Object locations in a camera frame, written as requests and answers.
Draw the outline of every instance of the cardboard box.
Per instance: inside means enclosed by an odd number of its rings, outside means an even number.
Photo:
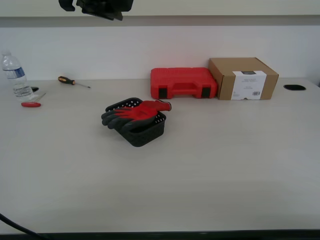
[[[256,57],[210,58],[220,100],[271,99],[279,74]]]

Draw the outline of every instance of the screwdriver shaft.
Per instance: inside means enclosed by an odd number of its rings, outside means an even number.
[[[81,86],[86,87],[86,88],[89,88],[89,89],[91,88],[90,86],[86,86],[86,85],[83,85],[83,84],[80,84],[80,83],[77,83],[77,82],[76,82],[75,84],[81,85]]]
[[[42,99],[42,97],[46,95],[46,92],[44,94],[42,94],[41,96],[39,96],[36,100],[34,100],[35,103],[39,102],[40,99]]]

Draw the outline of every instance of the screwdriver handle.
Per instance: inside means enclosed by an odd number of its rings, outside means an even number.
[[[41,103],[35,102],[35,101],[22,102],[22,103],[21,103],[21,106],[22,106],[22,107],[25,107],[25,108],[38,108],[38,107],[41,106]]]
[[[75,85],[76,81],[75,80],[71,80],[65,76],[60,76],[58,77],[59,82],[63,83],[63,84],[71,84],[71,85]]]

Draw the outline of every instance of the plastic basket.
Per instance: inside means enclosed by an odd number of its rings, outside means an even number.
[[[131,97],[127,100],[120,101],[116,104],[108,106],[105,111],[112,111],[123,107],[137,107],[142,103],[142,100],[137,97]],[[155,117],[155,121],[142,127],[137,127],[131,131],[122,132],[120,128],[115,130],[124,137],[132,146],[142,147],[152,140],[160,137],[165,131],[165,121],[167,117],[161,112]]]

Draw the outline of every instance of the work glove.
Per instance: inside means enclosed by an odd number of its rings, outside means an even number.
[[[102,124],[109,129],[121,129],[127,132],[152,123],[158,111],[170,111],[169,102],[143,101],[136,107],[122,107],[102,114]]]

